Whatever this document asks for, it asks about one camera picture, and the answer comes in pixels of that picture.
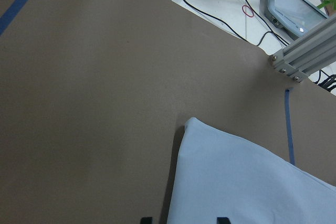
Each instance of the blue tape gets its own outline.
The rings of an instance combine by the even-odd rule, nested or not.
[[[16,15],[20,12],[22,7],[28,0],[15,0],[8,10],[0,17],[0,36],[10,25]]]
[[[287,138],[288,138],[288,150],[289,150],[289,160],[292,165],[295,165],[294,157],[294,146],[293,146],[293,136],[292,127],[290,123],[290,110],[289,110],[289,93],[291,89],[285,90],[285,114],[286,114],[286,127],[287,127]]]

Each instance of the blue cloth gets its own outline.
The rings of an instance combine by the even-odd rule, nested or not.
[[[336,188],[196,118],[185,125],[167,224],[336,223]]]

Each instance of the blue line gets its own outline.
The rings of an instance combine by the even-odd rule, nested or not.
[[[0,36],[10,25],[16,15],[20,12],[22,7],[28,0],[15,0],[8,10],[0,17]]]
[[[289,93],[291,89],[285,90],[285,114],[286,114],[286,127],[287,127],[287,138],[288,138],[288,150],[289,150],[289,160],[292,165],[295,165],[294,157],[294,146],[293,146],[293,136],[292,127],[290,124],[290,110],[289,110]]]

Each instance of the folded cloth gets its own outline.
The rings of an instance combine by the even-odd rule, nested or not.
[[[191,118],[178,154],[167,224],[336,223],[336,187],[248,140]]]

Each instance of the green clip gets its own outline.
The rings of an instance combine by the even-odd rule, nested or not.
[[[325,7],[327,5],[331,4],[332,5],[332,8],[334,10],[336,10],[336,0],[323,0],[322,3],[320,5],[318,5],[317,8],[322,8],[322,7]]]

